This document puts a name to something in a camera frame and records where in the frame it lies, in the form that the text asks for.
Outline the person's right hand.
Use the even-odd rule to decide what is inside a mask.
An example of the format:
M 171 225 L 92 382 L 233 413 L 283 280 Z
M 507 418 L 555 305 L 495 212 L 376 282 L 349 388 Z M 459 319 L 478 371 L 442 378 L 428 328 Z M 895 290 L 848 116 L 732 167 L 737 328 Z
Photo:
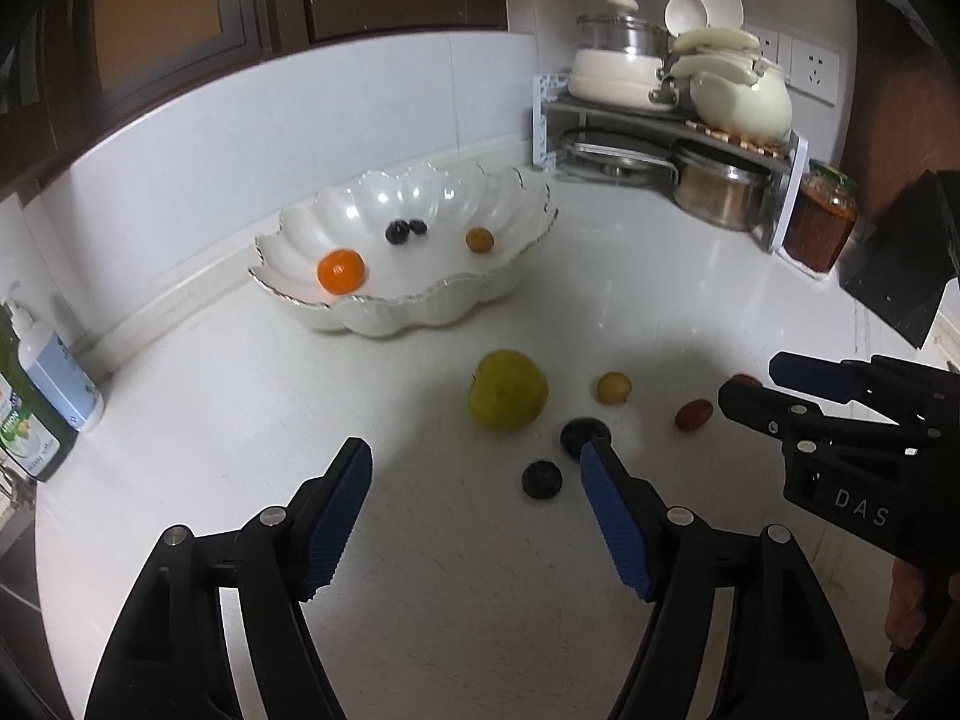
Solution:
M 916 567 L 895 559 L 884 631 L 894 649 L 909 649 L 924 628 L 926 582 Z

